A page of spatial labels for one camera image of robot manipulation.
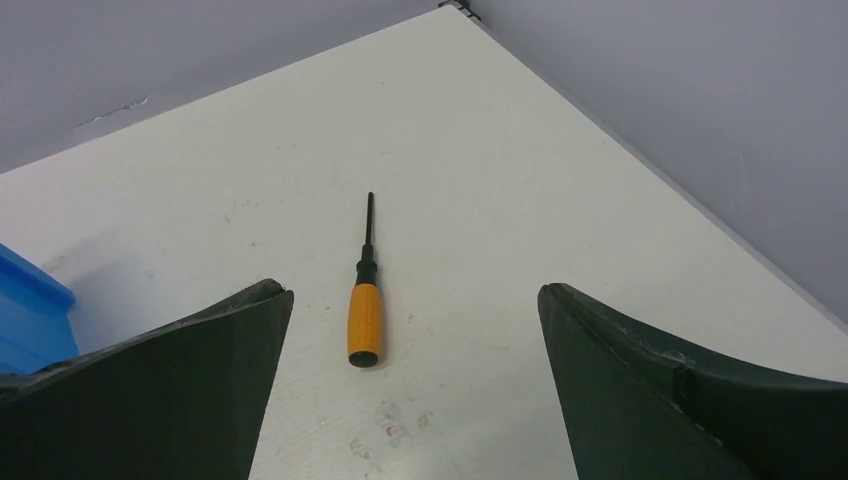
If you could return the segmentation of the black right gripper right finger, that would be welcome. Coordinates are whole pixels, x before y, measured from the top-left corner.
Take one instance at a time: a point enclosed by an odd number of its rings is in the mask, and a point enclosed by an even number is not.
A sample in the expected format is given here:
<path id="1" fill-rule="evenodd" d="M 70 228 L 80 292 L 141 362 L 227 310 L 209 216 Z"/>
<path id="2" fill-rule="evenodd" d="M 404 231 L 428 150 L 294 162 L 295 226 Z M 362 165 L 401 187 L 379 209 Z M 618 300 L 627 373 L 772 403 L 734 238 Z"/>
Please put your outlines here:
<path id="1" fill-rule="evenodd" d="M 561 283 L 538 312 L 582 479 L 843 479 L 847 386 L 748 363 Z"/>

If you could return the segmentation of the orange handled black screwdriver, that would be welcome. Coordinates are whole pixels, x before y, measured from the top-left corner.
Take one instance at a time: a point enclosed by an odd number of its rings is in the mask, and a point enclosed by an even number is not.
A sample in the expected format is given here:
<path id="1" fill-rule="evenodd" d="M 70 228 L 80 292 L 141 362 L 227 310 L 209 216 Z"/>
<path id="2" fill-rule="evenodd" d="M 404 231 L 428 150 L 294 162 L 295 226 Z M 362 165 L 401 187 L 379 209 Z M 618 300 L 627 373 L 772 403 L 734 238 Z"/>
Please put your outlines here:
<path id="1" fill-rule="evenodd" d="M 365 241 L 356 264 L 347 322 L 349 363 L 371 368 L 380 361 L 382 346 L 382 299 L 377 285 L 378 265 L 373 245 L 374 193 L 367 196 Z"/>

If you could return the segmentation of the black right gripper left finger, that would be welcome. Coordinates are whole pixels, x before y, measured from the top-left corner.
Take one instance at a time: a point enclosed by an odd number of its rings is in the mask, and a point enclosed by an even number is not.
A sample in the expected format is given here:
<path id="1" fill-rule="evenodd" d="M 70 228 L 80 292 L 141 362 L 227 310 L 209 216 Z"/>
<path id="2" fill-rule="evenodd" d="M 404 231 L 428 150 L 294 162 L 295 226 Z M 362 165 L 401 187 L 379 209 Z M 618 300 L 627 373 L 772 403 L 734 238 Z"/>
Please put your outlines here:
<path id="1" fill-rule="evenodd" d="M 261 280 L 110 347 L 1 378 L 5 479 L 245 479 L 294 294 Z"/>

